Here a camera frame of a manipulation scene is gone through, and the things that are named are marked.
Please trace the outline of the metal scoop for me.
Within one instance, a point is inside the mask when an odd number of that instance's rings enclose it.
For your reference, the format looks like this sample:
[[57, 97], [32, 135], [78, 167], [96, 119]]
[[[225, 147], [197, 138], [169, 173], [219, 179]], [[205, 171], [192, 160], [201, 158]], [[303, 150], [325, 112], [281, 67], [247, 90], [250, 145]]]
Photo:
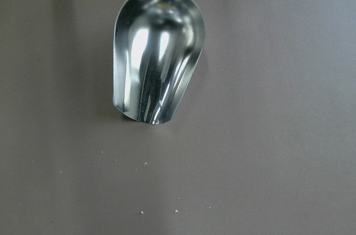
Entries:
[[138, 122], [170, 121], [204, 39], [204, 18], [194, 0], [127, 0], [113, 32], [114, 106]]

